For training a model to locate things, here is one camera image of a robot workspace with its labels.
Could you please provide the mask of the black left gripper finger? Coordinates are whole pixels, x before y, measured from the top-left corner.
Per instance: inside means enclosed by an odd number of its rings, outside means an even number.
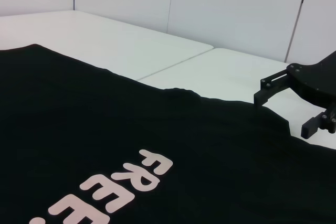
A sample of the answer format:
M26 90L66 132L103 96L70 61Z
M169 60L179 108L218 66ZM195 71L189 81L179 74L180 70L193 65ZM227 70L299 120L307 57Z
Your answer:
M259 108L275 94L289 88L288 71L283 70L261 79L260 90L254 94L254 106Z
M309 139L318 129L327 130L329 133L335 133L335 103L331 104L324 112L309 119L301 127L301 137Z

